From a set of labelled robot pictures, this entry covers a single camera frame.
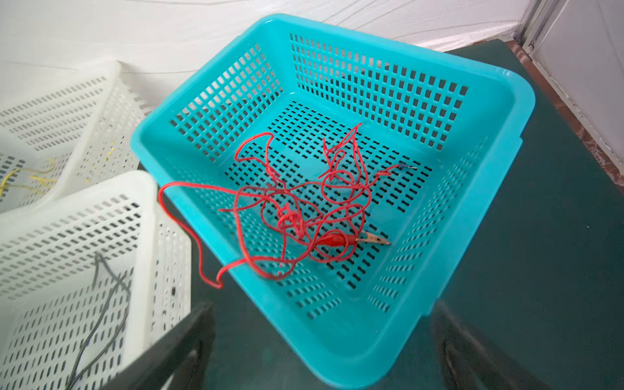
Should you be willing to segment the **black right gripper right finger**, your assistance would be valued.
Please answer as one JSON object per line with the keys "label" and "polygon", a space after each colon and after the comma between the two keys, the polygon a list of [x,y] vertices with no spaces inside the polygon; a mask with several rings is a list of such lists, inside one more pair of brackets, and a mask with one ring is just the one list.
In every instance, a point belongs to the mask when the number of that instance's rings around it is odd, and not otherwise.
{"label": "black right gripper right finger", "polygon": [[445,388],[548,389],[443,301],[431,313],[432,336]]}

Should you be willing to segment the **thick red cable blue terminal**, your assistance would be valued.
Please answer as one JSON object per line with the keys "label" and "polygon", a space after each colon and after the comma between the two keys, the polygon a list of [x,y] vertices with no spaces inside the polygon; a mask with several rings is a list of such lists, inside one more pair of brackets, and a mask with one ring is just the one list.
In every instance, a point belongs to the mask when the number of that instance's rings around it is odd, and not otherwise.
{"label": "thick red cable blue terminal", "polygon": [[347,189],[350,192],[349,197],[355,198],[357,195],[362,195],[366,191],[372,190],[378,181],[384,177],[390,177],[395,172],[409,171],[417,169],[417,166],[408,165],[406,163],[400,163],[386,167],[376,172],[371,180],[367,169],[364,169],[364,183],[361,183],[362,177],[359,175],[353,175],[352,172],[347,170],[333,170],[327,171],[320,176],[323,180],[320,182],[320,188],[325,191],[326,189]]}

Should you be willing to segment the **teal plastic basket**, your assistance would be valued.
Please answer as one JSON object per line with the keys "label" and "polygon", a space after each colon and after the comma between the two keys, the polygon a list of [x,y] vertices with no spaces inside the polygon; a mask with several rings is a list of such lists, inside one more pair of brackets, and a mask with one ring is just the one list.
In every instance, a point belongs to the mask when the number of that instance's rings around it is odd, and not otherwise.
{"label": "teal plastic basket", "polygon": [[[259,20],[137,128],[132,149],[324,383],[385,376],[523,143],[518,74],[296,16]],[[350,198],[327,171],[384,177]],[[311,246],[340,230],[390,245]]]}

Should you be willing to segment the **white plastic basket near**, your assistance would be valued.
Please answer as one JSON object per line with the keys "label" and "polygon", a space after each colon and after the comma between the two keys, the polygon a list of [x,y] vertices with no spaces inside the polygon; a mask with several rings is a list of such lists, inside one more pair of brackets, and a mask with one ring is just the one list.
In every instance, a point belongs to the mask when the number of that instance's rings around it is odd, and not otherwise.
{"label": "white plastic basket near", "polygon": [[192,244],[146,172],[1,217],[1,386],[98,389],[191,310]]}

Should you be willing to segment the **red alligator clip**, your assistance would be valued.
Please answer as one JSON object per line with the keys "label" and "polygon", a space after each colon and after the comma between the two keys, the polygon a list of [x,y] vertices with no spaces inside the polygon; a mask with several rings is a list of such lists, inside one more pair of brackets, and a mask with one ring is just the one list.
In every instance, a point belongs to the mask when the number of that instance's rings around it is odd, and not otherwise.
{"label": "red alligator clip", "polygon": [[388,239],[383,237],[379,237],[370,232],[360,232],[357,235],[346,234],[340,230],[335,230],[331,232],[326,232],[325,234],[318,237],[314,242],[311,242],[310,245],[320,246],[330,246],[330,247],[341,247],[341,246],[352,246],[361,243],[369,243],[375,245],[390,245],[391,242]]}

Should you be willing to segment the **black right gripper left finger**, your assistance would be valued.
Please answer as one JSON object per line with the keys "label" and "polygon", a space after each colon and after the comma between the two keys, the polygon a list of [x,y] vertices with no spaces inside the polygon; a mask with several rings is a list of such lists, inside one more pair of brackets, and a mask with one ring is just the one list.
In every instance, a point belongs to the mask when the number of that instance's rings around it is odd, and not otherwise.
{"label": "black right gripper left finger", "polygon": [[215,341],[214,307],[196,306],[105,389],[200,389]]}

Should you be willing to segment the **white plastic basket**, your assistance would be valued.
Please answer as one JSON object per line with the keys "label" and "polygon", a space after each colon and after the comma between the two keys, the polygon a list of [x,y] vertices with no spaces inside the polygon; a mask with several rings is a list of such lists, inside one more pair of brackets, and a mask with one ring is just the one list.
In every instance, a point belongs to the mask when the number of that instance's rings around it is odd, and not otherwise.
{"label": "white plastic basket", "polygon": [[192,244],[146,172],[1,217],[1,386],[98,389],[191,310]]}
{"label": "white plastic basket", "polygon": [[137,169],[148,103],[110,60],[1,104],[1,211],[39,207]]}

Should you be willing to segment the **white plastic basket far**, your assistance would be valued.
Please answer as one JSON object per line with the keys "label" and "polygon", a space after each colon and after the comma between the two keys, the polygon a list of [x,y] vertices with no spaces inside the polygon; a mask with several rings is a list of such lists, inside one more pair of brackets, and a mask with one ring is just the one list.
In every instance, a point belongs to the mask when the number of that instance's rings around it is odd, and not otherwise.
{"label": "white plastic basket far", "polygon": [[1,211],[39,207],[137,169],[148,103],[110,60],[1,104]]}

